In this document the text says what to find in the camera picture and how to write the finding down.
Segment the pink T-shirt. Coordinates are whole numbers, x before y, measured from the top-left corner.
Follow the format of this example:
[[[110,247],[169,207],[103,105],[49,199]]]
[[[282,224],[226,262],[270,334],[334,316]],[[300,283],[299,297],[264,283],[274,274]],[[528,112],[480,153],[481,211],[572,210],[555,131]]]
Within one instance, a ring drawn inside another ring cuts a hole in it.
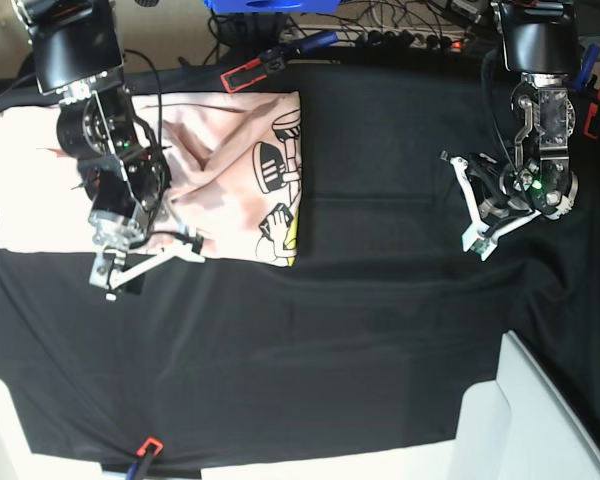
[[[138,96],[137,113],[163,132],[170,213],[149,253],[185,225],[202,255],[291,266],[302,197],[298,93]],[[76,163],[59,146],[55,107],[0,112],[0,249],[92,253],[91,208]]]

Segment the red object at right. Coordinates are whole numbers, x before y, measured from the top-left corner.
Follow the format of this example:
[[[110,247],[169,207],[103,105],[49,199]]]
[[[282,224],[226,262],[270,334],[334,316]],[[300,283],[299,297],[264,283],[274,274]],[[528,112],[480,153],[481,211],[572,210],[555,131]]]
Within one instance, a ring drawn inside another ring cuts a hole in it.
[[[584,121],[583,134],[593,140],[600,136],[600,88],[590,96]]]

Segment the black table cloth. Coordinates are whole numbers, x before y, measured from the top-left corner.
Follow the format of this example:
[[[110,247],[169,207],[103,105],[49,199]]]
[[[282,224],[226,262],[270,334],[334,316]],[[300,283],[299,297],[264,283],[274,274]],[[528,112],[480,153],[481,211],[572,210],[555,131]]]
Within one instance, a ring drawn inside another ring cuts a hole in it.
[[[110,303],[84,254],[0,251],[0,379],[38,453],[169,472],[437,442],[514,330],[600,445],[600,137],[571,138],[573,210],[466,253],[441,151],[486,149],[478,78],[297,65],[299,259],[173,262]]]

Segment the orange black clamp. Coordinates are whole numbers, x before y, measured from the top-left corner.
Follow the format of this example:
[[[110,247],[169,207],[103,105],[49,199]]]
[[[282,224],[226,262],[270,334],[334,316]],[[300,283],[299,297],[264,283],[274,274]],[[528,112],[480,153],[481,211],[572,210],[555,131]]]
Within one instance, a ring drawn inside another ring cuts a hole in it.
[[[283,43],[268,49],[248,62],[220,75],[227,93],[233,94],[250,87],[286,68],[287,61],[339,41],[333,30],[320,31],[305,38]]]

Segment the blue box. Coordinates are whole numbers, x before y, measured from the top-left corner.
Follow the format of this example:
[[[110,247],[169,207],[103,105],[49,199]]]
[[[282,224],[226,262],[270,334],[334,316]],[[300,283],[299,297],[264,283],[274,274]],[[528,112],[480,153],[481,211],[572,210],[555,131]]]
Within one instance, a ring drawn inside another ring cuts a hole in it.
[[[333,13],[340,0],[204,0],[216,13]]]

